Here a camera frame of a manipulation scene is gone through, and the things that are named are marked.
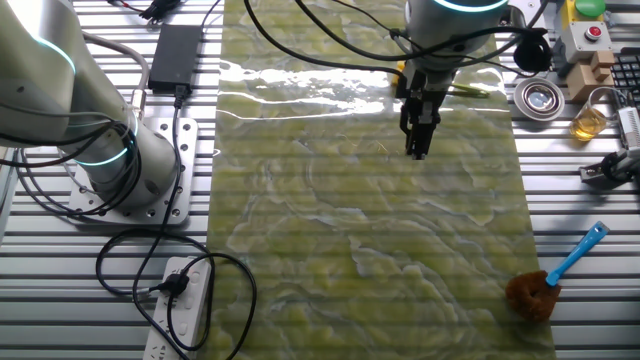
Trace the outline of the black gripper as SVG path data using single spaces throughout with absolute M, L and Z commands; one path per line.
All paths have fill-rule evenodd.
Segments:
M 416 62 L 405 62 L 398 78 L 395 97 L 407 99 L 417 97 L 423 102 L 423 110 L 419 119 L 418 152 L 413 138 L 411 108 L 407 103 L 401 107 L 400 129 L 405 134 L 405 154 L 413 159 L 424 160 L 428 155 L 434 131 L 441 121 L 439 107 L 442 105 L 449 87 L 454 79 L 453 70 L 428 70 L 418 66 Z

